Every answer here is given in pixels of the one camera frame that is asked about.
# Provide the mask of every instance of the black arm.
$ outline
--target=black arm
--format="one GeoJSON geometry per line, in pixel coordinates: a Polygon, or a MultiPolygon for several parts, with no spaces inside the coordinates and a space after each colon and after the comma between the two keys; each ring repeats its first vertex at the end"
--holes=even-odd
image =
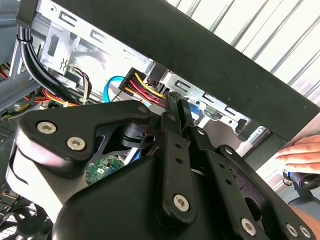
{"type": "Polygon", "coordinates": [[[315,239],[233,149],[211,145],[207,133],[194,126],[186,101],[169,94],[166,101],[161,117],[137,101],[123,101],[35,111],[21,119],[26,138],[17,139],[15,151],[59,178],[82,176],[102,155],[142,149],[139,160],[66,201],[52,236],[296,240],[308,239],[300,230],[304,226],[315,239]],[[51,122],[56,131],[38,131],[41,122],[51,122]],[[81,138],[84,149],[70,148],[70,137],[81,138]],[[40,157],[27,149],[26,139],[39,146],[40,157]]]}

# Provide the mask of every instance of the yellow wire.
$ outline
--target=yellow wire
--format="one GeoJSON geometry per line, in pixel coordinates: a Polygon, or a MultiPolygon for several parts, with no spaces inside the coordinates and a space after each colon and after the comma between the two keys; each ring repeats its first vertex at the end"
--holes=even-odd
{"type": "MultiPolygon", "coordinates": [[[[27,103],[26,105],[24,105],[22,108],[20,108],[18,111],[17,111],[17,113],[20,113],[20,112],[22,112],[23,110],[25,110],[27,107],[29,107],[30,106],[30,104],[29,103],[27,103]]],[[[5,116],[3,116],[3,119],[7,119],[7,118],[10,118],[10,117],[12,117],[13,115],[10,115],[10,114],[7,114],[7,115],[5,115],[5,116]]]]}
{"type": "Polygon", "coordinates": [[[141,77],[138,75],[138,73],[135,72],[134,75],[136,76],[136,78],[138,79],[138,81],[141,83],[141,85],[142,85],[145,89],[147,89],[148,91],[152,92],[153,94],[155,94],[155,95],[157,95],[157,96],[159,96],[159,97],[161,97],[161,98],[163,98],[163,99],[165,98],[163,94],[158,93],[158,92],[156,92],[155,90],[151,89],[149,86],[147,86],[147,85],[141,80],[141,77]]]}
{"type": "Polygon", "coordinates": [[[26,105],[24,105],[22,108],[19,109],[19,111],[17,111],[18,113],[22,112],[23,110],[25,110],[27,107],[29,107],[29,103],[27,103],[26,105]]]}
{"type": "Polygon", "coordinates": [[[149,104],[152,104],[151,102],[149,102],[148,100],[146,100],[144,97],[142,97],[139,93],[132,91],[130,88],[128,87],[124,87],[125,90],[127,90],[128,92],[132,93],[132,94],[136,94],[138,95],[140,98],[142,98],[143,101],[146,101],[149,104]]]}
{"type": "MultiPolygon", "coordinates": [[[[60,99],[57,99],[55,96],[53,96],[49,91],[45,91],[46,95],[48,98],[50,98],[52,101],[55,101],[56,103],[59,103],[59,104],[62,104],[64,105],[66,102],[65,101],[62,101],[60,99]]],[[[77,106],[76,104],[73,104],[73,103],[70,103],[68,102],[68,106],[69,107],[74,107],[74,106],[77,106]]]]}

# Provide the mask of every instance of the black panel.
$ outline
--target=black panel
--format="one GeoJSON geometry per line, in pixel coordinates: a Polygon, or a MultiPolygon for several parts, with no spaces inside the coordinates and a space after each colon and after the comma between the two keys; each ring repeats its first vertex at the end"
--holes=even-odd
{"type": "Polygon", "coordinates": [[[54,0],[291,140],[319,108],[164,0],[54,0]]]}
{"type": "Polygon", "coordinates": [[[288,142],[271,133],[256,148],[250,150],[243,158],[253,170],[257,171],[273,155],[282,149],[288,142]]]}

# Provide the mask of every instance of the metal bracket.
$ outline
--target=metal bracket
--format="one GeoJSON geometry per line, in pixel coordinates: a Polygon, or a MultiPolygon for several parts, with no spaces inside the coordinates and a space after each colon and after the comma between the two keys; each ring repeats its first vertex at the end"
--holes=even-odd
{"type": "Polygon", "coordinates": [[[71,53],[78,47],[80,37],[51,23],[41,55],[41,63],[64,75],[71,53]]]}

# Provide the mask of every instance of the corrugated metal wall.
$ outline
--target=corrugated metal wall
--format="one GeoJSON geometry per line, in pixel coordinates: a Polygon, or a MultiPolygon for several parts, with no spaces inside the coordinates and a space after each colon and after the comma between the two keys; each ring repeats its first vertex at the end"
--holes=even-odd
{"type": "Polygon", "coordinates": [[[319,0],[167,0],[320,106],[319,0]]]}

